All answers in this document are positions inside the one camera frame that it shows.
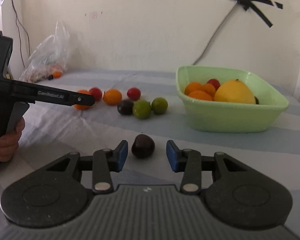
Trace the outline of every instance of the red cherry tomato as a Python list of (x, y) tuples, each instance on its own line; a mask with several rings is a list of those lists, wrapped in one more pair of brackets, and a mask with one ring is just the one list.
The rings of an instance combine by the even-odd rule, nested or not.
[(218, 90), (218, 88), (220, 87), (220, 82), (218, 79), (210, 79), (207, 83), (213, 85), (215, 87), (216, 90)]
[(89, 93), (93, 95), (96, 101), (100, 101), (102, 98), (102, 91), (99, 88), (91, 88)]
[(137, 101), (141, 97), (141, 92), (137, 88), (130, 88), (127, 92), (127, 96), (130, 100)]

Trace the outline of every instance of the metal pin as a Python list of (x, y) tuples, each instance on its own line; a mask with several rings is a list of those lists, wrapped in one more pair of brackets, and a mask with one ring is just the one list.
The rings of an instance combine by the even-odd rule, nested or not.
[(199, 189), (199, 186), (193, 183), (187, 183), (184, 184), (182, 188), (187, 192), (195, 192)]
[(95, 190), (108, 190), (110, 189), (111, 185), (107, 182), (98, 182), (94, 185)]

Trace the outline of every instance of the white wall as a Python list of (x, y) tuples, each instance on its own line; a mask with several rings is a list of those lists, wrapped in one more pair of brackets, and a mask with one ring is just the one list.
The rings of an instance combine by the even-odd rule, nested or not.
[[(252, 71), (293, 92), (300, 57), (300, 0), (276, 0), (284, 10), (255, 3), (268, 28), (238, 7), (200, 65)], [(78, 45), (75, 68), (174, 71), (191, 64), (233, 6), (228, 0), (22, 0), (30, 41), (37, 46), (64, 21)]]
[[(16, 11), (18, 12), (19, 19), (22, 22), (21, 0), (14, 0), (14, 4)], [(11, 0), (0, 0), (0, 31), (3, 32), (3, 35), (13, 38), (13, 50), (8, 71), (14, 79), (18, 79), (24, 67), (21, 61), (20, 40), (15, 18), (16, 15), (12, 9)], [(21, 51), (26, 64), (28, 55), (26, 53), (24, 33), (21, 28), (20, 37), (22, 42)]]

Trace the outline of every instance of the orange fruit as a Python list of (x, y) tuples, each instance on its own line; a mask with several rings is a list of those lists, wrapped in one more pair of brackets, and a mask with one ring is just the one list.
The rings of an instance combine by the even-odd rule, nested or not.
[(105, 101), (110, 106), (115, 106), (119, 104), (122, 100), (122, 94), (117, 89), (110, 89), (103, 95), (103, 101)]
[(62, 73), (60, 71), (55, 71), (52, 73), (53, 78), (59, 78), (62, 76)]
[(216, 93), (216, 88), (210, 83), (202, 85), (202, 90), (207, 92), (212, 97), (214, 97), (214, 94)]
[[(78, 90), (77, 92), (82, 93), (82, 94), (91, 95), (89, 93), (89, 91), (85, 90), (85, 89)], [(86, 110), (86, 109), (90, 108), (90, 106), (82, 106), (82, 105), (73, 105), (73, 106), (74, 106), (75, 109), (78, 109), (78, 110)]]
[(212, 96), (202, 90), (193, 91), (188, 96), (199, 100), (212, 101)]
[(193, 91), (202, 90), (202, 85), (198, 82), (191, 82), (186, 86), (185, 95), (189, 95)]

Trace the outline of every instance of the plastic bag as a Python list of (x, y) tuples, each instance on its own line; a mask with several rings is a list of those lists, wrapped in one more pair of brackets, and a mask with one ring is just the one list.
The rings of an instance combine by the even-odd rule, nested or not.
[(57, 22), (56, 32), (41, 42), (29, 57), (29, 66), (23, 71), (20, 81), (35, 83), (53, 73), (63, 74), (69, 57), (69, 38), (65, 26)]

